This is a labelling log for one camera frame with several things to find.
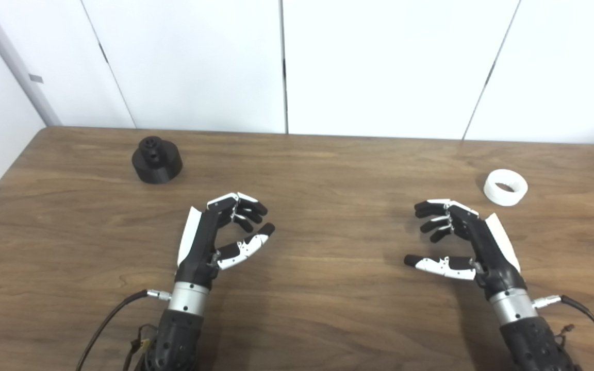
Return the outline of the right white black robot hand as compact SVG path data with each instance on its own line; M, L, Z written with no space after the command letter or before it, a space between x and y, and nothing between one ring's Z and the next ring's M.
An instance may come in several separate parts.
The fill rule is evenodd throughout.
M526 290L512 243L496 214L480 214L451 199L428 199L415 204L415 216L426 218L420 232L438 243L449 235L470 242L472 257L425 257L408 254L404 263L422 272L459 280L474 280L486 299L512 289Z

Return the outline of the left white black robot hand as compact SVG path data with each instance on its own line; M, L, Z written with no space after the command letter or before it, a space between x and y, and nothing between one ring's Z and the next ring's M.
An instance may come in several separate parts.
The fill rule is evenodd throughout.
M254 229L267 213L259 200L241 192L210 200L204 211L191 207L179 245L175 282L212 289L219 272L250 258L274 233L276 226L272 223ZM248 236L216 247L219 230L230 223L240 226Z

